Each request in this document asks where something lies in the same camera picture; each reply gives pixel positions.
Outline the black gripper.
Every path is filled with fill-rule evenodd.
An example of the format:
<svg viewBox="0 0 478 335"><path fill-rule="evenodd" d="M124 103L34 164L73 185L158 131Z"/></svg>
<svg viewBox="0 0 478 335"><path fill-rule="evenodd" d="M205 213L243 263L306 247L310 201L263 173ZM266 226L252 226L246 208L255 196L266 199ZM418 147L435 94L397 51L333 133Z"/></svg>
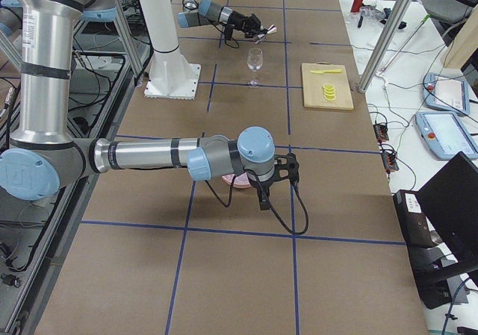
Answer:
<svg viewBox="0 0 478 335"><path fill-rule="evenodd" d="M289 180L295 191L299 190L299 163L292 152L274 155L274 173L270 181L275 183L285 180Z"/></svg>
<svg viewBox="0 0 478 335"><path fill-rule="evenodd" d="M240 31L246 39L252 39L262 34L262 24L255 15L245 16L236 11L232 11L227 20L227 38L231 39L233 30Z"/></svg>

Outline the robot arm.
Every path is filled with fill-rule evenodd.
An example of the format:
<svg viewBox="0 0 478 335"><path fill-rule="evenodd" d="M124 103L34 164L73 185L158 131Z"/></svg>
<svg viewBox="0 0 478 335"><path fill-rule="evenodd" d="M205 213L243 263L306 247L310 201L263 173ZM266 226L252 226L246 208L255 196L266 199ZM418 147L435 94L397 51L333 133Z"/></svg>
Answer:
<svg viewBox="0 0 478 335"><path fill-rule="evenodd" d="M221 25L225 41L232 40L233 31L240 31L256 43L269 33L255 14L246 16L212 0L182 0L181 3L183 11L177 16L181 28Z"/></svg>
<svg viewBox="0 0 478 335"><path fill-rule="evenodd" d="M73 27L79 19L114 20L116 0L18 1L23 11L20 120L10 135L10 148L1 154L1 186L9 194L36 201L111 169L186 168L195 181L246 174L265 210L272 184L286 179L297 187L296 157L277 155L272 136L261 127L247 128L236 140L220 135L148 142L71 137L66 124ZM148 96L195 96L201 67L181 54L178 26L222 25L226 35L236 30L256 41L275 31L254 15L209 0L186 4L187 11L174 16L170 0L140 0L152 44Z"/></svg>

